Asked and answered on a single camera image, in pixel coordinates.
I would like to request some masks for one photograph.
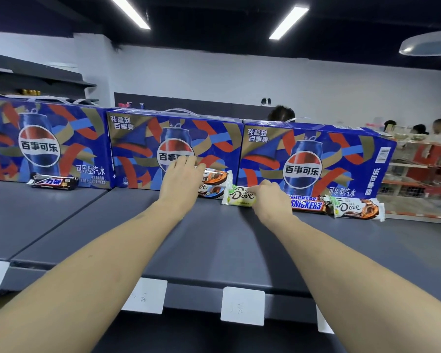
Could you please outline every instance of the pepsi box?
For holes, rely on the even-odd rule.
[[[237,177],[243,123],[237,118],[115,109],[107,112],[116,186],[160,190],[170,163],[198,163]]]
[[[0,181],[31,173],[79,177],[80,187],[112,188],[106,110],[0,97]]]
[[[375,198],[396,142],[361,127],[245,120],[237,185],[289,195]]]

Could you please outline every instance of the forearm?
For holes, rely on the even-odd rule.
[[[179,219],[155,202],[53,268],[0,311],[0,353],[89,352]]]
[[[441,352],[441,302],[292,215],[271,230],[349,353]]]

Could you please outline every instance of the round ceiling lamp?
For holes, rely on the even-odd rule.
[[[441,31],[410,37],[402,42],[399,53],[414,57],[441,55]]]

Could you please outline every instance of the gray metal shelf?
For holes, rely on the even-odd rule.
[[[113,189],[14,256],[12,265],[52,267],[140,213],[158,195],[150,190]],[[423,264],[398,241],[391,221],[296,215],[441,300],[441,274]],[[271,312],[276,313],[271,317],[284,317],[283,311],[291,303],[305,312],[315,309],[292,260],[252,209],[222,206],[217,200],[196,201],[193,210],[156,252],[143,276],[169,281],[172,288],[167,289],[167,307],[219,312],[220,290],[224,286],[237,286],[272,295]],[[3,285],[7,282],[10,280],[6,277]],[[294,317],[283,319],[294,320]],[[298,320],[310,321],[307,317]]]
[[[0,260],[9,260],[106,192],[40,189],[0,181]]]

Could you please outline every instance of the fluorescent light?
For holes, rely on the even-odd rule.
[[[112,0],[121,10],[124,11],[140,28],[150,29],[147,22],[137,13],[127,0]]]
[[[308,11],[308,7],[295,6],[270,36],[270,39],[280,39]]]

